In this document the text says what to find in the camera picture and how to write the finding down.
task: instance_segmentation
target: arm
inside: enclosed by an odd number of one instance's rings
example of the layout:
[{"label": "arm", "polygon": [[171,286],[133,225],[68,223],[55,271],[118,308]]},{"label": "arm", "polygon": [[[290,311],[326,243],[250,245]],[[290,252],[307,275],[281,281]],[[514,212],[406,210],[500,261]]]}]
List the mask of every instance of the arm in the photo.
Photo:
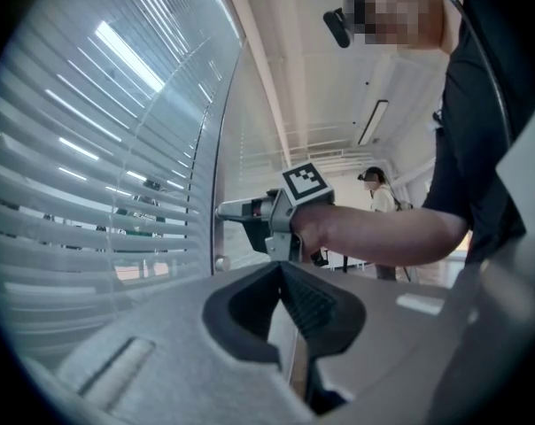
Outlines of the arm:
[{"label": "arm", "polygon": [[304,252],[308,255],[324,246],[381,265],[412,266],[437,261],[453,251],[472,218],[453,149],[443,129],[436,131],[436,137],[435,173],[423,209],[367,212],[325,205],[299,208],[292,226],[303,240]]},{"label": "arm", "polygon": [[343,206],[299,208],[293,218],[305,254],[321,247],[389,266],[412,266],[444,258],[461,242],[467,222],[445,212],[414,209],[368,212]]}]

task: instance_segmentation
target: fluorescent light fixture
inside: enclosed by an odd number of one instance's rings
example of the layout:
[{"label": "fluorescent light fixture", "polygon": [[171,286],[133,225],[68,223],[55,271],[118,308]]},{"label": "fluorescent light fixture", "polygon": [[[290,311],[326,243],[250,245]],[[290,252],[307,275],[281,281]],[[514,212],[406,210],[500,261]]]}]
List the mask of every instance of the fluorescent light fixture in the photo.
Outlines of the fluorescent light fixture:
[{"label": "fluorescent light fixture", "polygon": [[81,154],[84,154],[85,156],[88,156],[89,158],[92,158],[94,160],[98,160],[98,156],[95,156],[94,154],[89,153],[88,151],[84,150],[80,146],[76,146],[74,143],[70,143],[68,140],[65,140],[63,137],[60,137],[58,140],[61,143],[63,143],[66,146],[68,146],[69,148],[73,148],[73,150],[76,150],[76,151],[80,152]]},{"label": "fluorescent light fixture", "polygon": [[155,92],[159,93],[165,83],[149,66],[129,47],[122,38],[104,21],[100,23],[95,35],[106,44],[112,52],[128,65]]},{"label": "fluorescent light fixture", "polygon": [[175,186],[177,189],[184,189],[183,186],[180,186],[176,182],[172,182],[172,181],[167,180],[167,184],[171,184],[172,186]]},{"label": "fluorescent light fixture", "polygon": [[145,176],[141,176],[140,174],[137,174],[135,172],[130,172],[129,170],[126,172],[130,176],[133,176],[134,178],[137,178],[138,180],[146,181],[147,178]]},{"label": "fluorescent light fixture", "polygon": [[203,92],[203,94],[206,96],[206,99],[208,99],[208,102],[211,103],[213,100],[211,99],[210,96],[208,96],[208,93],[206,93],[205,89],[203,88],[203,86],[199,83],[198,84],[198,87],[200,88],[200,90]]},{"label": "fluorescent light fixture", "polygon": [[53,99],[55,99],[58,103],[60,103],[61,105],[63,105],[66,109],[68,109],[69,111],[71,111],[72,113],[74,113],[77,117],[80,117],[82,118],[83,120],[85,120],[87,123],[89,123],[91,126],[94,126],[96,129],[98,129],[99,131],[101,132],[104,132],[106,135],[109,135],[111,138],[113,138],[114,140],[116,140],[117,142],[121,142],[122,139],[119,138],[117,135],[114,135],[112,132],[110,132],[109,130],[107,129],[104,129],[102,126],[100,126],[98,123],[94,122],[93,120],[91,120],[88,116],[80,113],[78,110],[76,110],[72,105],[70,105],[65,99],[63,99],[62,97],[59,97],[57,96],[55,93],[53,93],[50,89],[46,89],[45,90],[45,93],[47,93],[48,96],[52,97]]},{"label": "fluorescent light fixture", "polygon": [[208,64],[211,66],[211,68],[213,69],[213,72],[214,72],[214,75],[216,76],[216,80],[219,81],[221,79],[221,75],[220,73],[218,72],[218,69],[216,69],[216,65],[214,64],[214,62],[211,60],[208,62]]},{"label": "fluorescent light fixture", "polygon": [[362,133],[360,140],[358,141],[358,145],[365,145],[369,142],[370,137],[372,136],[372,134],[374,134],[378,123],[384,116],[385,110],[388,108],[388,104],[389,102],[384,99],[380,99],[376,103],[376,107],[374,107],[372,116],[370,116],[370,120],[364,128],[364,132]]},{"label": "fluorescent light fixture", "polygon": [[122,194],[122,195],[127,195],[128,197],[130,197],[132,194],[128,194],[127,192],[123,192],[121,190],[117,190],[115,188],[111,188],[110,186],[106,186],[106,188],[108,190],[112,190],[113,192],[118,192],[119,194]]},{"label": "fluorescent light fixture", "polygon": [[75,178],[78,178],[79,180],[87,181],[87,179],[84,176],[80,176],[79,174],[74,174],[73,172],[69,172],[68,170],[65,170],[62,166],[58,168],[61,172],[65,172],[66,174],[70,174],[74,176]]},{"label": "fluorescent light fixture", "polygon": [[178,174],[179,176],[181,176],[182,178],[186,178],[186,176],[184,174],[180,174],[179,172],[176,172],[175,170],[171,170],[174,174]]}]

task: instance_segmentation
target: person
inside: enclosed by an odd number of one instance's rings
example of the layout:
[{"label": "person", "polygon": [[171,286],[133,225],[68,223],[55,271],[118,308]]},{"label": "person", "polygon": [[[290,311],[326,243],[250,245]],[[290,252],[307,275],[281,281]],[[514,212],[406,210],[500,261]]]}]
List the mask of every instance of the person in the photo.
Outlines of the person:
[{"label": "person", "polygon": [[[448,56],[436,163],[420,209],[299,208],[291,225],[305,254],[324,246],[377,264],[421,265],[446,257],[471,228],[466,262],[490,257],[524,227],[513,207],[506,212],[508,194],[495,172],[507,150],[502,118],[468,25],[449,0],[345,0],[344,6],[346,20],[367,43]],[[517,136],[535,110],[535,0],[463,0],[463,7],[480,32]]]},{"label": "person", "polygon": [[[372,166],[361,178],[364,181],[364,189],[369,190],[372,195],[372,205],[370,211],[374,213],[393,213],[397,211],[393,192],[387,183],[384,170],[377,166]],[[376,275],[380,280],[396,282],[396,268],[376,264]]]}]

